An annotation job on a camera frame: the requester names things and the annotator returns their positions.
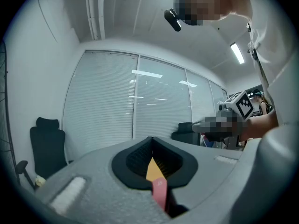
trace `black opening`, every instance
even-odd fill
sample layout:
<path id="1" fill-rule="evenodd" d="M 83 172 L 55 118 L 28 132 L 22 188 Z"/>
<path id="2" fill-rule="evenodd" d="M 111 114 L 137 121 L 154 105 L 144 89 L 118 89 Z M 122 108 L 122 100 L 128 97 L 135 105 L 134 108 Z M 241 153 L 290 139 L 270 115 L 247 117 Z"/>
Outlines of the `black opening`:
<path id="1" fill-rule="evenodd" d="M 112 159 L 112 171 L 129 188 L 152 190 L 152 183 L 146 180 L 152 157 L 170 189 L 187 185 L 198 169 L 198 163 L 191 154 L 159 138 L 148 137 L 120 151 Z"/>
<path id="2" fill-rule="evenodd" d="M 189 209 L 183 205 L 177 204 L 175 197 L 173 196 L 172 190 L 168 189 L 167 191 L 167 206 L 166 212 L 171 218 L 178 217 L 183 213 L 187 212 Z"/>

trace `yellow tag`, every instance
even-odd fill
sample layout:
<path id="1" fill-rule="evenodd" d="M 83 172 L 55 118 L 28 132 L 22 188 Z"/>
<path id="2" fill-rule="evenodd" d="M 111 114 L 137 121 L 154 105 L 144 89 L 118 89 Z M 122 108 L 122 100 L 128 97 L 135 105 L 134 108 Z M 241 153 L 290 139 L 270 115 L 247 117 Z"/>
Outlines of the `yellow tag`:
<path id="1" fill-rule="evenodd" d="M 146 180 L 153 182 L 154 180 L 163 177 L 163 174 L 161 170 L 159 169 L 158 165 L 154 161 L 153 158 L 151 158 L 151 161 L 148 166 L 148 172 L 146 174 Z"/>

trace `gray plastic surface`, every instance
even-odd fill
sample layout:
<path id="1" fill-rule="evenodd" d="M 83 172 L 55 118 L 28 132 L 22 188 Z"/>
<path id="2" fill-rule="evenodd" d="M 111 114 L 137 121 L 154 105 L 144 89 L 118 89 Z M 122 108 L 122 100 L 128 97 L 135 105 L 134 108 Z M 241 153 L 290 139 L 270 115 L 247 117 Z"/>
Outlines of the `gray plastic surface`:
<path id="1" fill-rule="evenodd" d="M 244 152 L 189 145 L 162 140 L 192 154 L 199 168 L 185 187 L 174 189 L 178 204 L 190 210 L 170 219 L 152 198 L 150 191 L 129 189 L 111 170 L 112 158 L 143 139 L 124 142 L 93 151 L 53 175 L 37 192 L 45 204 L 76 176 L 87 180 L 85 189 L 65 216 L 81 223 L 218 223 L 229 212 L 249 176 L 258 140 L 251 141 Z M 220 161 L 217 156 L 235 160 Z"/>
<path id="2" fill-rule="evenodd" d="M 178 204 L 192 209 L 211 195 L 232 172 L 234 164 L 216 160 L 217 156 L 238 160 L 241 151 L 228 151 L 225 149 L 207 148 L 160 138 L 175 147 L 191 153 L 198 162 L 198 170 L 191 181 L 182 188 L 173 190 Z"/>
<path id="3" fill-rule="evenodd" d="M 241 194 L 248 180 L 259 141 L 260 139 L 249 141 L 239 161 L 235 164 L 233 170 L 223 180 L 223 182 L 220 183 L 220 185 L 213 191 L 210 191 L 209 195 L 207 195 L 204 200 L 198 202 L 196 207 L 171 220 L 169 224 L 221 223 L 224 217 L 229 213 L 238 196 Z M 226 151 L 227 154 L 231 152 L 238 152 L 230 150 L 224 151 Z M 205 190 L 193 190 L 194 194 L 196 192 L 204 194 Z"/>
<path id="4" fill-rule="evenodd" d="M 248 182 L 223 223 L 255 223 L 277 202 L 298 170 L 298 130 L 285 125 L 263 137 Z"/>
<path id="5" fill-rule="evenodd" d="M 86 154 L 49 178 L 36 196 L 49 204 L 74 177 L 82 176 L 87 184 L 66 212 L 66 217 L 89 224 L 159 224 L 170 220 L 150 191 L 128 189 L 111 170 L 111 159 L 119 151 L 142 140 L 136 139 Z"/>

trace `ceiling light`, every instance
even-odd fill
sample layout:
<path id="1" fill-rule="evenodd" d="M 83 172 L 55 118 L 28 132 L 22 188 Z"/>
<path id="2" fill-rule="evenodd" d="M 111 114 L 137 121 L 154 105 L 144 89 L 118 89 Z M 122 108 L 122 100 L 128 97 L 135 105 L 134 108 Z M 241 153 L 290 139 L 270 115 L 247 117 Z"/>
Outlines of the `ceiling light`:
<path id="1" fill-rule="evenodd" d="M 238 58 L 238 61 L 240 62 L 240 64 L 243 64 L 245 61 L 243 59 L 242 53 L 240 51 L 240 49 L 238 48 L 236 43 L 233 43 L 232 45 L 230 45 L 231 49 L 233 50 L 235 56 Z"/>
<path id="2" fill-rule="evenodd" d="M 162 75 L 159 75 L 159 74 L 145 72 L 145 71 L 140 71 L 140 70 L 132 70 L 132 73 L 133 74 L 138 74 L 138 75 L 149 76 L 149 77 L 157 77 L 157 78 L 161 78 L 162 77 Z"/>
<path id="3" fill-rule="evenodd" d="M 196 86 L 197 86 L 197 85 L 195 85 L 195 84 L 191 84 L 190 82 L 186 82 L 185 80 L 181 80 L 180 83 L 181 83 L 181 84 L 189 85 L 189 86 L 191 86 L 191 87 L 196 87 Z"/>

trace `white shirt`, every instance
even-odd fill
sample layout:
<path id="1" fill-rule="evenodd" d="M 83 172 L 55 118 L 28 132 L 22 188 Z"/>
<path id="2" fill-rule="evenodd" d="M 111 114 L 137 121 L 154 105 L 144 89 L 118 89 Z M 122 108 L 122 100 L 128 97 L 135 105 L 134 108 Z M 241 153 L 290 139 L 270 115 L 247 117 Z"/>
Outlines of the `white shirt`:
<path id="1" fill-rule="evenodd" d="M 297 35 L 289 18 L 275 0 L 250 0 L 252 6 L 250 50 L 257 51 L 269 85 L 298 47 Z M 255 69 L 260 73 L 259 64 Z M 263 80 L 264 90 L 268 88 Z"/>
<path id="2" fill-rule="evenodd" d="M 248 46 L 251 54 L 256 49 L 261 65 L 255 60 L 253 63 L 265 96 L 274 105 L 280 125 L 298 123 L 299 46 L 296 31 L 275 0 L 250 2 L 253 16 Z"/>

